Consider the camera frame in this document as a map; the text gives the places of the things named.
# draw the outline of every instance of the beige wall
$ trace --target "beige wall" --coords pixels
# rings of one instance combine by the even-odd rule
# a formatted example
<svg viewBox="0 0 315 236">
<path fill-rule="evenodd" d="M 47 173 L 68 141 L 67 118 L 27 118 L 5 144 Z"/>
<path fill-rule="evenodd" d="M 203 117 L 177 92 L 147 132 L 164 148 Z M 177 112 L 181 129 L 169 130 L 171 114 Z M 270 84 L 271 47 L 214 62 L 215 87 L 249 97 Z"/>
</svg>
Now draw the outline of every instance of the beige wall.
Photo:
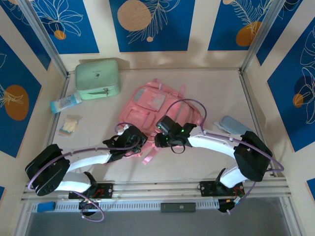
<svg viewBox="0 0 315 236">
<path fill-rule="evenodd" d="M 115 58 L 120 69 L 240 67 L 247 51 L 208 52 L 220 1 L 195 1 L 187 52 L 120 53 L 109 0 L 84 0 L 99 54 L 61 55 L 61 58 L 69 71 L 80 60 L 97 58 Z"/>
<path fill-rule="evenodd" d="M 315 177 L 315 143 L 293 151 L 267 80 L 315 17 L 314 9 L 314 0 L 303 0 L 263 65 L 254 59 L 247 71 L 267 143 L 284 165 L 284 175 L 308 236 L 315 235 L 315 201 L 306 184 Z"/>
<path fill-rule="evenodd" d="M 0 19 L 0 35 L 42 85 L 17 158 L 0 152 L 0 186 L 6 189 L 0 204 L 0 235 L 6 236 L 14 232 L 19 216 L 19 202 L 28 181 L 24 168 L 47 142 L 53 119 L 49 102 L 60 96 L 64 79 L 53 64 L 45 70 L 1 7 Z"/>
</svg>

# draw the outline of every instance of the light blue case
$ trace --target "light blue case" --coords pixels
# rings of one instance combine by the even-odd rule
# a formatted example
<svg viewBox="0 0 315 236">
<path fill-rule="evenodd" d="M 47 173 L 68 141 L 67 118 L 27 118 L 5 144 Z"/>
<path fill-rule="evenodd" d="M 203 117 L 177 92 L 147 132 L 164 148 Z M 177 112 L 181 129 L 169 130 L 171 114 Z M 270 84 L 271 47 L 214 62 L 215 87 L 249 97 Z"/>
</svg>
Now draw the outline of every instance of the light blue case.
<svg viewBox="0 0 315 236">
<path fill-rule="evenodd" d="M 215 122 L 215 125 L 230 134 L 245 134 L 246 131 L 252 131 L 247 126 L 243 125 L 230 116 L 223 117 L 220 121 L 220 124 Z"/>
</svg>

